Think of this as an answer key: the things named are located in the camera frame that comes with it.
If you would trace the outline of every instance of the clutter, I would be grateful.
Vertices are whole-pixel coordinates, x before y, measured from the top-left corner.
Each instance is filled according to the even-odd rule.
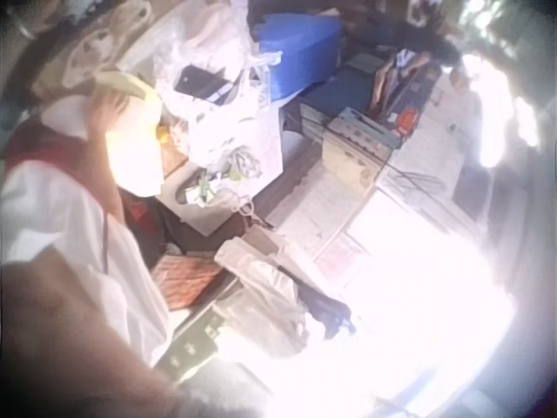
[[[125,45],[127,37],[138,32],[151,18],[148,0],[127,0],[111,14],[109,26],[85,37],[68,57],[62,84],[75,87],[97,72],[108,69]]]
[[[272,357],[299,354],[310,341],[332,338],[341,328],[354,331],[350,309],[326,294],[319,269],[277,234],[253,226],[242,239],[225,242],[215,260],[244,285],[242,293],[217,304],[219,312]],[[247,333],[245,324],[256,318],[272,325]]]
[[[282,51],[281,63],[271,67],[272,100],[326,81],[337,67],[341,36],[337,17],[269,15],[256,27],[256,34],[262,52]]]
[[[344,109],[328,128],[380,158],[386,147],[397,150],[402,145],[392,132],[350,108]]]
[[[232,172],[237,173],[240,178],[258,179],[261,177],[261,162],[251,153],[247,146],[236,148],[232,151],[228,160],[232,165]]]

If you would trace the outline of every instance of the person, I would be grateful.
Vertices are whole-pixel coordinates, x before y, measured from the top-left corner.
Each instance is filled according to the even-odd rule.
[[[449,40],[431,27],[417,27],[405,21],[392,20],[384,14],[374,13],[370,22],[350,28],[352,36],[360,42],[387,46],[396,50],[376,73],[372,101],[368,111],[377,116],[380,102],[385,98],[386,86],[396,75],[407,78],[413,71],[435,61],[451,68],[450,80],[455,90],[469,85],[462,54]]]
[[[425,27],[438,35],[462,38],[462,30],[447,22],[446,17],[451,5],[451,0],[416,0],[412,15],[415,20],[425,22]]]
[[[376,118],[383,111],[394,80],[408,79],[413,71],[428,62],[430,62],[428,53],[418,54],[406,49],[387,59],[375,73],[372,100],[367,111],[368,116]],[[455,67],[449,75],[451,85],[456,91],[463,91],[469,86],[467,76],[463,71],[461,67]]]
[[[125,226],[105,143],[126,106],[97,91],[87,141],[32,118],[3,152],[2,416],[254,416],[152,370],[168,308]]]

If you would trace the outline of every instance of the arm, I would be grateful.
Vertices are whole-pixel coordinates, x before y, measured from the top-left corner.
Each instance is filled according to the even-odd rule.
[[[97,91],[87,114],[88,150],[82,167],[91,191],[106,212],[124,223],[124,208],[112,176],[106,147],[106,132],[127,106],[127,96],[115,91]]]
[[[389,59],[375,73],[375,83],[373,85],[372,102],[370,103],[368,109],[369,114],[373,114],[377,110],[377,107],[379,106],[379,101],[381,100],[381,96],[383,95],[383,89],[385,88],[386,76],[394,66],[394,59],[395,59],[394,57]]]
[[[456,26],[452,26],[447,22],[443,22],[443,24],[436,30],[438,35],[442,37],[446,37],[447,35],[452,35],[458,39],[464,38],[464,31]]]
[[[408,63],[408,65],[402,70],[401,76],[403,78],[408,77],[411,71],[416,70],[423,65],[426,65],[432,60],[432,54],[429,52],[421,52],[420,54],[416,54]]]

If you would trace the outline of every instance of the bright light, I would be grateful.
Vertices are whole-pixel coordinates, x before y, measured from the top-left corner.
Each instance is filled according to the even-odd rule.
[[[507,76],[488,61],[482,61],[479,77],[472,83],[482,104],[480,162],[495,167],[505,153],[507,124],[513,116],[513,99]]]
[[[528,146],[537,146],[540,143],[540,138],[538,137],[538,124],[534,108],[523,98],[516,98],[514,105],[519,124],[519,137],[524,139]]]
[[[484,11],[476,17],[475,25],[478,29],[485,29],[491,23],[492,18],[491,11]]]
[[[467,9],[471,13],[477,13],[480,10],[482,10],[485,5],[486,5],[485,0],[471,0],[470,2],[468,2]]]
[[[473,242],[439,232],[383,193],[372,200],[349,229],[374,259],[349,303],[373,323],[377,340],[398,346],[391,374],[436,370],[408,405],[430,416],[485,366],[513,320],[513,302]]]

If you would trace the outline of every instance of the dark fabric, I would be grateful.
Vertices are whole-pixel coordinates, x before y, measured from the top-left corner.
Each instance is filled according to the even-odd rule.
[[[342,328],[350,334],[356,332],[352,324],[352,311],[348,305],[334,300],[308,286],[303,280],[279,266],[278,270],[288,276],[298,287],[298,297],[307,307],[310,315],[325,326],[325,338],[334,338]]]
[[[397,50],[429,52],[441,64],[455,67],[460,65],[462,56],[459,50],[434,31],[419,28],[408,22],[392,22],[374,15],[373,22],[360,25],[354,36],[360,41],[373,45],[386,45]]]

